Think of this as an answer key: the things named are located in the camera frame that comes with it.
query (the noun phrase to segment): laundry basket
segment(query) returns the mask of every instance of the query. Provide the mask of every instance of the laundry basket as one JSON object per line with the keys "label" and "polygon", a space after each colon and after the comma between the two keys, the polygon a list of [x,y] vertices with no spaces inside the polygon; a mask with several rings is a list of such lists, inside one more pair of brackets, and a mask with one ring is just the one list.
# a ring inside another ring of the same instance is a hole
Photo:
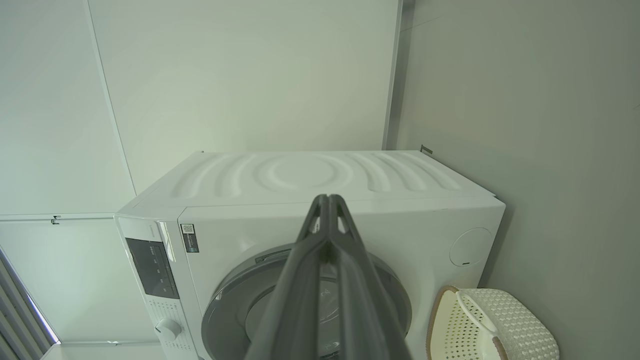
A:
{"label": "laundry basket", "polygon": [[556,340],[511,294],[444,286],[426,340],[428,360],[558,360]]}

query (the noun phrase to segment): washing machine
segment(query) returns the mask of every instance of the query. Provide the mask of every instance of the washing machine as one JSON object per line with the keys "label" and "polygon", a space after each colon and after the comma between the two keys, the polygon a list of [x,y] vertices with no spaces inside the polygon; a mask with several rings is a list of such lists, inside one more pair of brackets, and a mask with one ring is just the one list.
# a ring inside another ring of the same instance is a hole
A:
{"label": "washing machine", "polygon": [[[198,152],[116,215],[167,360],[242,360],[311,202],[341,195],[414,360],[438,289],[477,286],[504,204],[419,151]],[[339,359],[321,269],[319,359]]]}

